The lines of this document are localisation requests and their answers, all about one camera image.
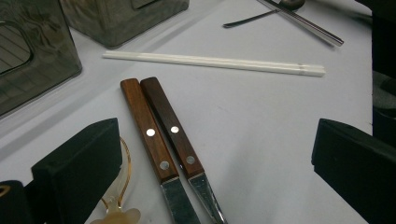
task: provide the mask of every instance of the knife blade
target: knife blade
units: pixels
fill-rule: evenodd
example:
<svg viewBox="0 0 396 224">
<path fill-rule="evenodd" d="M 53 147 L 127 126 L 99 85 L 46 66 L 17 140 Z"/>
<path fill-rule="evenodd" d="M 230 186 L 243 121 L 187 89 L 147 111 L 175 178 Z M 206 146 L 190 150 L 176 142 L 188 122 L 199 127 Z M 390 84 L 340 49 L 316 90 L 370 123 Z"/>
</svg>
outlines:
<svg viewBox="0 0 396 224">
<path fill-rule="evenodd" d="M 123 80 L 121 88 L 144 142 L 151 166 L 160 182 L 176 224 L 199 224 L 198 216 L 180 182 L 177 168 L 166 147 L 149 105 L 135 78 Z"/>
<path fill-rule="evenodd" d="M 150 77 L 140 82 L 151 109 L 157 116 L 167 136 L 184 175 L 190 182 L 194 192 L 211 216 L 213 223 L 227 223 L 215 194 L 210 187 L 205 170 L 198 159 L 189 138 L 184 132 L 175 111 L 170 105 L 163 88 L 156 77 Z"/>
</svg>

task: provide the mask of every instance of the spoon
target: spoon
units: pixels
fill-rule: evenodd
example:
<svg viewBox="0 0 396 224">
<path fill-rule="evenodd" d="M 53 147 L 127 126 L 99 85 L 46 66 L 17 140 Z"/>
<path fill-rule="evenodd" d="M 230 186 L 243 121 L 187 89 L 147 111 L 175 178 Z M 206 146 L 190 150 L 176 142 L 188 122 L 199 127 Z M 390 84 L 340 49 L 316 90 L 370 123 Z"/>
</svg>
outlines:
<svg viewBox="0 0 396 224">
<path fill-rule="evenodd" d="M 305 0 L 281 0 L 279 2 L 279 5 L 281 7 L 286 8 L 286 9 L 288 9 L 290 11 L 297 10 L 300 7 L 302 7 L 304 4 L 305 4 Z M 235 22 L 226 23 L 226 24 L 223 25 L 223 27 L 224 28 L 233 28 L 235 26 L 242 25 L 242 24 L 245 24 L 245 23 L 248 23 L 248 22 L 251 22 L 251 21 L 255 21 L 257 19 L 260 19 L 260 18 L 269 16 L 271 14 L 277 13 L 278 11 L 279 10 L 275 9 L 275 10 L 272 10 L 272 11 L 269 11 L 269 12 L 265 12 L 265 13 L 263 13 L 261 15 L 255 16 L 255 17 L 251 17 L 251 18 L 244 19 L 244 20 L 241 20 L 241 21 L 235 21 Z"/>
</svg>

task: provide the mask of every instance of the stainless steel blade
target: stainless steel blade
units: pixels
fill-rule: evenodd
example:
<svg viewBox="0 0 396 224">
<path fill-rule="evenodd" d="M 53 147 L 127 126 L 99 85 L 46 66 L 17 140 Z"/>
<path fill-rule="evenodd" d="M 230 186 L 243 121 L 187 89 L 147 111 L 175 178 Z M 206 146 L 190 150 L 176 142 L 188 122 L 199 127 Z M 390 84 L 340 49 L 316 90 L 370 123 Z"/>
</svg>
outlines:
<svg viewBox="0 0 396 224">
<path fill-rule="evenodd" d="M 194 189 L 198 198 L 204 204 L 206 211 L 212 218 L 213 223 L 228 223 L 224 214 L 221 212 L 215 194 L 210 187 L 206 174 L 201 173 L 189 179 L 189 182 Z"/>
<path fill-rule="evenodd" d="M 200 223 L 178 177 L 164 182 L 161 184 L 161 187 L 172 218 L 176 224 Z"/>
</svg>

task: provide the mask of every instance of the black object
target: black object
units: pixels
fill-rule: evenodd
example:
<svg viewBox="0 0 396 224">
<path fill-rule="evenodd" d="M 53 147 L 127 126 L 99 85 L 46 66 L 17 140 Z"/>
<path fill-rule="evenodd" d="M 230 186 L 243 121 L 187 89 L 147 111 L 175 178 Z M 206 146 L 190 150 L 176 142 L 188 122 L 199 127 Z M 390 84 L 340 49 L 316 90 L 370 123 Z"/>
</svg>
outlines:
<svg viewBox="0 0 396 224">
<path fill-rule="evenodd" d="M 396 108 L 373 107 L 373 137 L 396 147 Z"/>
<path fill-rule="evenodd" d="M 393 1 L 391 15 L 395 15 L 396 4 Z M 396 21 L 388 21 L 373 13 L 373 70 L 396 78 L 394 61 L 396 59 Z"/>
<path fill-rule="evenodd" d="M 121 164 L 117 119 L 96 122 L 35 164 L 26 187 L 0 182 L 0 223 L 84 223 Z"/>
<path fill-rule="evenodd" d="M 345 123 L 321 119 L 315 172 L 369 223 L 396 223 L 396 148 Z"/>
<path fill-rule="evenodd" d="M 396 78 L 391 78 L 390 80 L 384 81 L 380 88 L 390 94 L 396 96 Z"/>
</svg>

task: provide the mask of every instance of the metal utensil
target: metal utensil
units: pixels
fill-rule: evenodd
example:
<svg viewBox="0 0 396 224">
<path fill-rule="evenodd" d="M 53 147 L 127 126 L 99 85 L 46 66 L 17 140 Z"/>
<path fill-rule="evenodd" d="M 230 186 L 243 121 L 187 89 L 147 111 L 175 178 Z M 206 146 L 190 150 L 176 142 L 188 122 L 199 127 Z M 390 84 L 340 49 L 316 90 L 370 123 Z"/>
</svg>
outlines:
<svg viewBox="0 0 396 224">
<path fill-rule="evenodd" d="M 303 26 L 305 29 L 307 29 L 314 35 L 322 38 L 323 40 L 325 40 L 331 44 L 334 44 L 335 46 L 341 47 L 344 44 L 344 41 L 340 37 L 333 35 L 332 33 L 315 25 L 313 22 L 308 21 L 307 19 L 295 14 L 294 12 L 285 9 L 284 7 L 280 6 L 279 4 L 277 4 L 271 0 L 257 0 L 257 1 L 268 6 L 271 9 L 279 10 L 279 13 L 282 13 L 282 15 L 286 16 L 287 18 L 291 19 L 292 21 L 297 22 L 298 24 Z"/>
<path fill-rule="evenodd" d="M 284 8 L 287 8 L 290 11 L 297 10 L 300 7 L 302 7 L 304 4 L 305 4 L 305 0 L 281 0 L 279 2 L 280 6 L 282 6 Z M 278 9 L 275 9 L 275 10 L 272 10 L 272 11 L 269 11 L 269 12 L 265 12 L 265 13 L 263 13 L 261 15 L 255 16 L 255 17 L 250 17 L 250 18 L 247 18 L 247 19 L 244 19 L 244 20 L 241 20 L 241 21 L 235 21 L 235 22 L 226 23 L 226 24 L 223 24 L 222 26 L 224 28 L 233 28 L 235 26 L 242 25 L 242 24 L 245 24 L 245 23 L 248 23 L 248 22 L 251 22 L 251 21 L 255 21 L 255 20 L 258 20 L 260 18 L 269 16 L 269 15 L 275 14 L 278 11 L 279 11 Z"/>
</svg>

